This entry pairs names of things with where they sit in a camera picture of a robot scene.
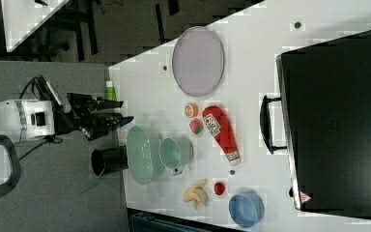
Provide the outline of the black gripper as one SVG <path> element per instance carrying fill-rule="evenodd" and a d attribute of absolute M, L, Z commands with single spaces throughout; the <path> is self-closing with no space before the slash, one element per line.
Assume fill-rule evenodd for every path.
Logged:
<path fill-rule="evenodd" d="M 129 124 L 134 117 L 106 117 L 105 123 L 96 110 L 120 108 L 122 101 L 94 98 L 91 95 L 67 93 L 64 101 L 53 101 L 55 132 L 58 135 L 72 131 L 82 131 L 88 141 L 106 136 L 106 131 L 114 131 Z"/>

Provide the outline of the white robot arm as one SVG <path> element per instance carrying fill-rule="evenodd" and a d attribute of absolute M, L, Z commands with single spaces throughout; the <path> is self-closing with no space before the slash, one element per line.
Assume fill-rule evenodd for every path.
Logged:
<path fill-rule="evenodd" d="M 41 100 L 0 101 L 0 197 L 14 190 L 20 180 L 16 143 L 53 141 L 72 131 L 95 140 L 133 120 L 108 111 L 122 106 L 120 101 L 76 93 L 68 93 L 64 100 L 45 95 Z"/>

